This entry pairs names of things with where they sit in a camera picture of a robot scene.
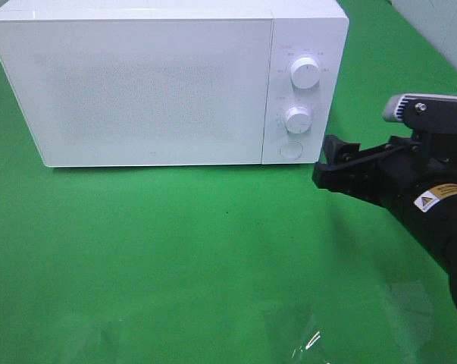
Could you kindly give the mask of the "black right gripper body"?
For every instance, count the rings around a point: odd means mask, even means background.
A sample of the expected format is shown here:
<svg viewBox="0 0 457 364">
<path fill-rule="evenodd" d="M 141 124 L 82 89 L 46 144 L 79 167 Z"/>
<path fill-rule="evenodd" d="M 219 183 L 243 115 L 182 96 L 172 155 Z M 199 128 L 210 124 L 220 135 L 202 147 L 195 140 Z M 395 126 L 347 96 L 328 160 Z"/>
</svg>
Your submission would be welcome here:
<svg viewBox="0 0 457 364">
<path fill-rule="evenodd" d="M 378 159 L 378 193 L 390 212 L 436 212 L 457 208 L 457 135 L 392 136 Z"/>
</svg>

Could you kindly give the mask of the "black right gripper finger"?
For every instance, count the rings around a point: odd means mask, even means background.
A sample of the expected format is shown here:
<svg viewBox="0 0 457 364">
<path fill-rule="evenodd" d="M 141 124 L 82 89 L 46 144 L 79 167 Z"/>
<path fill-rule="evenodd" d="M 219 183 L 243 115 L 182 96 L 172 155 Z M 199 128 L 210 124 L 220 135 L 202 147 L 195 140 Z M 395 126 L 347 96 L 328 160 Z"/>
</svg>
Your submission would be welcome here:
<svg viewBox="0 0 457 364">
<path fill-rule="evenodd" d="M 384 208 L 399 208 L 401 193 L 386 167 L 387 161 L 401 149 L 397 146 L 376 146 L 359 149 L 346 155 L 344 163 L 315 164 L 312 180 L 315 185 L 333 193 L 342 193 Z"/>
<path fill-rule="evenodd" d="M 360 143 L 345 142 L 333 134 L 326 135 L 323 143 L 323 152 L 326 163 L 344 163 L 346 155 L 351 155 L 354 152 L 358 152 L 360 145 Z"/>
</svg>

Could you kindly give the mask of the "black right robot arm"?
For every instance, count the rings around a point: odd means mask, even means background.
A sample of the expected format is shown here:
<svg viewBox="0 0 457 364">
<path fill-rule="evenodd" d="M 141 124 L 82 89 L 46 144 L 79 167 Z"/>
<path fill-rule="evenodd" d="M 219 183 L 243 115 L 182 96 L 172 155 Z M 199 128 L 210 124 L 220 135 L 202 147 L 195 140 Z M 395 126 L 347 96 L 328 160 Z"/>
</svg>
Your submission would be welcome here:
<svg viewBox="0 0 457 364">
<path fill-rule="evenodd" d="M 447 273 L 457 309 L 457 156 L 437 150 L 443 140 L 392 136 L 361 149 L 328 135 L 312 180 L 386 209 Z"/>
</svg>

